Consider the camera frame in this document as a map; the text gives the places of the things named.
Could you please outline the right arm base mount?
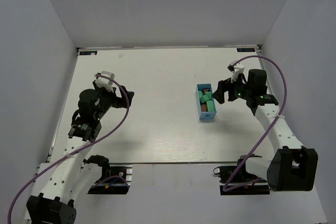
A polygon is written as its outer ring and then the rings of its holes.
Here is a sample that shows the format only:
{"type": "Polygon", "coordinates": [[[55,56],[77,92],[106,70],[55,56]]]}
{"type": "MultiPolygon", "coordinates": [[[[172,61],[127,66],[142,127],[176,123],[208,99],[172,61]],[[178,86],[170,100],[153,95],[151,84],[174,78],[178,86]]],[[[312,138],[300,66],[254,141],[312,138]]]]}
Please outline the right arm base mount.
{"type": "MultiPolygon", "coordinates": [[[[236,166],[217,166],[213,169],[215,176],[219,177],[220,195],[221,196],[251,196],[251,195],[269,195],[270,189],[265,180],[250,183],[230,191],[223,191],[226,181],[235,170],[236,166]]],[[[247,173],[243,168],[234,176],[228,185],[229,187],[250,182],[258,177],[247,173]]]]}

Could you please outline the blue plastic box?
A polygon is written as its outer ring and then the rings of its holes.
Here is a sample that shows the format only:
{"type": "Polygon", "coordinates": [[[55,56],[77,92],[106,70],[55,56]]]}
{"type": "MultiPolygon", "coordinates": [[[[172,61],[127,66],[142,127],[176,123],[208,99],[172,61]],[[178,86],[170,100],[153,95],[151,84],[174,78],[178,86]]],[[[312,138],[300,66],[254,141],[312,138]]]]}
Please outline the blue plastic box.
{"type": "Polygon", "coordinates": [[[215,106],[215,102],[214,99],[212,98],[212,101],[214,103],[214,107],[215,107],[215,111],[214,112],[202,112],[201,111],[201,103],[200,103],[200,99],[198,96],[198,91],[201,90],[203,92],[211,92],[212,93],[212,86],[211,84],[197,84],[196,85],[196,91],[195,91],[195,95],[196,95],[196,104],[197,104],[197,110],[198,110],[198,117],[200,121],[209,121],[209,120],[213,120],[215,118],[215,115],[217,113],[216,111],[216,106],[215,106]]]}

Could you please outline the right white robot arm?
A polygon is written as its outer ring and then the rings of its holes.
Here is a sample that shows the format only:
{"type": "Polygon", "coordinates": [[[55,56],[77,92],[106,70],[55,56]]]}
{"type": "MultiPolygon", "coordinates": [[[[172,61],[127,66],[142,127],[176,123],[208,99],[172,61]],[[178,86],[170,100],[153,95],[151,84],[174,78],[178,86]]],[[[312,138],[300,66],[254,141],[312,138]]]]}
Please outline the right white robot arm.
{"type": "Polygon", "coordinates": [[[261,123],[274,149],[272,160],[254,154],[255,147],[241,156],[237,167],[225,181],[223,191],[239,188],[230,183],[239,175],[242,186],[265,180],[272,191],[311,191],[317,170],[318,154],[313,148],[305,147],[293,134],[280,114],[277,99],[267,93],[267,74],[264,70],[250,70],[248,76],[234,74],[232,78],[218,82],[212,97],[223,104],[224,94],[230,102],[243,99],[254,117],[261,123]]]}

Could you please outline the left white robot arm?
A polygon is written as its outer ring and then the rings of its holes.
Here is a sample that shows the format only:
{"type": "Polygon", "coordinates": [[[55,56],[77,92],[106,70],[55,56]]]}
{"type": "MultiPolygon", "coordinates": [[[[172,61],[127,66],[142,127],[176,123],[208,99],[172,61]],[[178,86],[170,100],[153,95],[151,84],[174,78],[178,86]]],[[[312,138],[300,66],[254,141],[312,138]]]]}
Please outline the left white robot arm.
{"type": "Polygon", "coordinates": [[[134,92],[119,86],[119,97],[116,88],[109,84],[94,81],[93,86],[79,95],[62,158],[47,168],[53,170],[48,182],[27,201],[32,223],[74,223],[79,195],[88,193],[94,183],[110,179],[109,159],[88,153],[97,141],[102,117],[110,108],[128,110],[134,92]]]}

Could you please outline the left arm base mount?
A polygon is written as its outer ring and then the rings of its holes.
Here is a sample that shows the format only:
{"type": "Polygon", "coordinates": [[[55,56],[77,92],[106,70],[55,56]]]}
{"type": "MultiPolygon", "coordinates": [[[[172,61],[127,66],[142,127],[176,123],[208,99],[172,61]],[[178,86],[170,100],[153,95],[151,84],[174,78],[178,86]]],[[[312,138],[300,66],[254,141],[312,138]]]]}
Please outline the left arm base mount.
{"type": "Polygon", "coordinates": [[[126,195],[132,179],[132,165],[110,164],[110,176],[102,177],[89,189],[91,195],[126,195]]]}

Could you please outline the brown cube block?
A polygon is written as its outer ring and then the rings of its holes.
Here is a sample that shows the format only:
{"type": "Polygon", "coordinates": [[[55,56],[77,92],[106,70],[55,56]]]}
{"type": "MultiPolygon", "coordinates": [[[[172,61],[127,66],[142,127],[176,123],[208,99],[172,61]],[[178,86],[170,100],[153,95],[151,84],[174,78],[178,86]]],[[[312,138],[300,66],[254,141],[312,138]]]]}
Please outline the brown cube block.
{"type": "Polygon", "coordinates": [[[207,110],[207,104],[206,103],[203,103],[202,105],[201,105],[201,111],[202,112],[207,112],[208,110],[207,110]]]}

